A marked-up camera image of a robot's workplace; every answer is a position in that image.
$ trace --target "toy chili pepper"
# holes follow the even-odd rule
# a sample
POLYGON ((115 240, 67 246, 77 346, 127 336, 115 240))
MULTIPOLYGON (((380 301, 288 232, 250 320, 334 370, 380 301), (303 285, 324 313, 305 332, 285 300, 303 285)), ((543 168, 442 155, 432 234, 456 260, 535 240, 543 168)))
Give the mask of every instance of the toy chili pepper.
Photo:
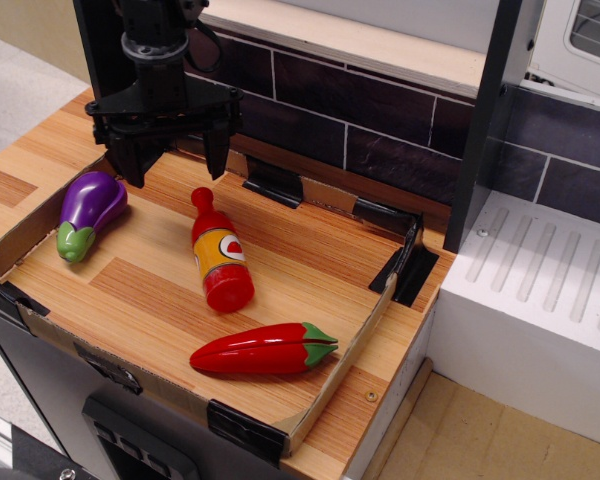
POLYGON ((58 253, 68 262, 80 262, 96 234, 127 206, 122 182, 104 172, 89 172, 76 179, 62 204, 58 253))
POLYGON ((198 209, 191 242, 207 303, 219 312, 239 310, 254 294, 240 240, 229 219, 213 208, 211 190, 195 189, 191 201, 198 209))
POLYGON ((338 348, 311 323, 282 323, 222 337, 195 351, 193 368, 222 373, 298 373, 338 348))

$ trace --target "purple eggplant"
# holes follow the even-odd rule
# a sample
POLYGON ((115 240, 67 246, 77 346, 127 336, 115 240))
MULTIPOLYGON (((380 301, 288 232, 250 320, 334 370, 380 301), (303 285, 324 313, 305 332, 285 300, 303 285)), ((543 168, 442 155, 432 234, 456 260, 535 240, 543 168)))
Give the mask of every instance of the purple eggplant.
POLYGON ((78 177, 67 190, 60 213, 58 253, 70 263, 80 262, 96 234, 127 206, 122 182, 104 172, 78 177))

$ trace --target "dark brick tile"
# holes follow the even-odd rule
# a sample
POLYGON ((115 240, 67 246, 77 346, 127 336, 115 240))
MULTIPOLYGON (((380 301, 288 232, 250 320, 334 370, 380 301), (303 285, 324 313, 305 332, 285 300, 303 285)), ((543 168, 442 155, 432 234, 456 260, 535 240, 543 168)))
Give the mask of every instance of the dark brick tile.
POLYGON ((347 70, 349 70, 351 72, 364 73, 365 75, 370 75, 370 76, 376 77, 378 79, 384 79, 384 80, 388 80, 390 82, 399 83, 400 85, 404 85, 405 87, 411 87, 411 88, 415 88, 418 90, 423 90, 423 91, 429 92, 433 95, 439 95, 442 97, 451 98, 453 100, 457 100, 457 101, 463 102, 463 103, 468 103, 470 105, 476 104, 476 99, 472 98, 472 97, 465 97, 464 95, 458 95, 456 93, 446 92, 444 90, 428 87, 426 85, 421 85, 419 83, 410 82, 408 80, 402 80, 400 78, 392 77, 390 75, 373 72, 371 70, 367 70, 366 68, 360 68, 360 67, 356 67, 354 65, 347 65, 347 70))
POLYGON ((505 144, 493 188, 507 195, 533 201, 546 161, 546 155, 505 144))
POLYGON ((519 90, 507 141, 600 167, 600 112, 519 90))
POLYGON ((451 205, 461 162, 349 127, 347 170, 451 205))
POLYGON ((600 223, 600 171, 552 158, 538 203, 600 223))
POLYGON ((344 124, 253 95, 247 95, 241 105, 241 133, 343 167, 344 124))
POLYGON ((275 53, 278 100, 427 145, 434 97, 302 58, 275 53))
POLYGON ((433 115, 430 147, 452 157, 462 158, 472 115, 471 105, 439 98, 433 115))
MULTIPOLYGON (((218 58, 218 48, 197 30, 190 32, 190 38, 189 50, 197 64, 201 67, 212 65, 218 58)), ((186 70, 196 76, 273 97, 271 50, 230 38, 219 38, 223 59, 217 70, 201 73, 188 65, 186 70)))

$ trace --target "wood grain surface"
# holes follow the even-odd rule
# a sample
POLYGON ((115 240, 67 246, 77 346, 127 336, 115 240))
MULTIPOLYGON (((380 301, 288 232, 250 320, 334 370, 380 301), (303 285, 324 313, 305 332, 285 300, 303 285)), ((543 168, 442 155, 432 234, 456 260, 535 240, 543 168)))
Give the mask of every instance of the wood grain surface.
MULTIPOLYGON (((45 199, 93 163, 83 113, 90 92, 0 154, 0 239, 45 199)), ((167 154, 143 189, 129 187, 127 211, 106 227, 81 264, 39 244, 3 280, 51 310, 50 322, 89 344, 173 383, 289 431, 314 401, 379 295, 367 285, 400 246, 373 228, 318 206, 296 210, 241 186, 226 174, 212 182, 203 163, 167 154), (218 314, 205 302, 190 243, 191 191, 213 189, 216 207, 234 223, 256 295, 243 310, 218 314), (309 321, 340 340, 315 370, 298 375, 205 375, 190 368, 205 343, 261 325, 309 321)), ((282 467, 305 478, 338 478, 356 451, 421 328, 453 256, 443 235, 425 231, 441 259, 413 308, 392 303, 361 356, 304 443, 282 467)))

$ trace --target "toy eggplant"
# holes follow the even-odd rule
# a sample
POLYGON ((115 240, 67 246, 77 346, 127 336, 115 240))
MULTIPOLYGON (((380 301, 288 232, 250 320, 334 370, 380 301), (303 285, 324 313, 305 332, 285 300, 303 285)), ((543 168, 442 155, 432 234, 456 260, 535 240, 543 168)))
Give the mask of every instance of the toy eggplant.
POLYGON ((282 323, 214 340, 195 351, 189 363, 217 373, 299 373, 336 350, 337 342, 311 323, 282 323))
POLYGON ((67 190, 60 213, 58 253, 70 263, 82 261, 96 234, 127 206, 122 182, 104 172, 89 172, 67 190))

